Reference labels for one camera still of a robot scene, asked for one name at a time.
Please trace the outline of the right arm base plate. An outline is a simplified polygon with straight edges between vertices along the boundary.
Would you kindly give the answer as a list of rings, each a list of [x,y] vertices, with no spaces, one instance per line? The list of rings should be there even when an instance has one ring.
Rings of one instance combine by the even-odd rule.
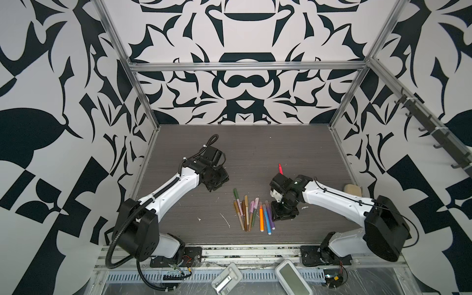
[[[340,257],[332,252],[328,247],[308,246],[300,247],[301,262],[306,267],[352,265],[352,256]]]

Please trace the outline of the purple highlighter pen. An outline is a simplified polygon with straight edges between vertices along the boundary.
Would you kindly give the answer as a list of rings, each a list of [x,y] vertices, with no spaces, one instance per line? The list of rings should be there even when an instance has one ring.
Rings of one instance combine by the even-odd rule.
[[[267,214],[268,214],[268,217],[269,217],[269,226],[271,228],[272,231],[275,230],[275,224],[274,224],[274,221],[272,220],[272,210],[271,210],[271,204],[269,203],[269,201],[265,201],[265,206],[266,206],[266,210],[267,210]]]

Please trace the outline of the blue highlighter pen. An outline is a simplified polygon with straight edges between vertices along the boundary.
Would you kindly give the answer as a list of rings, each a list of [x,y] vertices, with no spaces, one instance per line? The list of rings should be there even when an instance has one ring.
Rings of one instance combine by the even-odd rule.
[[[263,216],[264,216],[264,222],[265,222],[267,234],[269,236],[271,236],[272,235],[272,229],[271,229],[271,225],[270,225],[270,221],[269,221],[269,215],[268,215],[266,204],[263,204]]]

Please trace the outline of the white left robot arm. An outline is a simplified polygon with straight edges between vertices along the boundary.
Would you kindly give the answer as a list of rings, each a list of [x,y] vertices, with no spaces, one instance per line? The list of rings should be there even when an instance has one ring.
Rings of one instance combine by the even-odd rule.
[[[196,155],[184,158],[178,173],[154,192],[139,200],[127,199],[122,203],[106,255],[106,266],[114,269],[132,258],[142,262],[154,254],[174,258],[184,242],[160,233],[162,218],[199,185],[203,184],[212,192],[227,182],[225,162],[224,152],[205,145]]]

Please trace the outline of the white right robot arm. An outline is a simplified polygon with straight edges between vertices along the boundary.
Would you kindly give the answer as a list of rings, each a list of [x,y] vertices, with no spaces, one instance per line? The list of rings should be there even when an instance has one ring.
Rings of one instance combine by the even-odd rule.
[[[330,232],[314,249],[302,248],[305,266],[348,265],[353,255],[371,254],[396,262],[411,237],[406,217],[382,195],[377,199],[359,197],[305,175],[291,179],[281,173],[271,180],[270,195],[274,198],[273,221],[294,219],[299,214],[297,206],[304,203],[337,213],[359,226],[352,231]]]

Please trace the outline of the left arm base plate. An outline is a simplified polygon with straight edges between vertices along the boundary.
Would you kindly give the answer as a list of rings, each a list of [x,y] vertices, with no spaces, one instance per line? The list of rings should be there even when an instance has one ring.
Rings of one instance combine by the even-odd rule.
[[[156,256],[151,259],[151,268],[164,267],[192,267],[194,264],[200,263],[202,258],[202,247],[184,247],[180,248],[173,258]]]

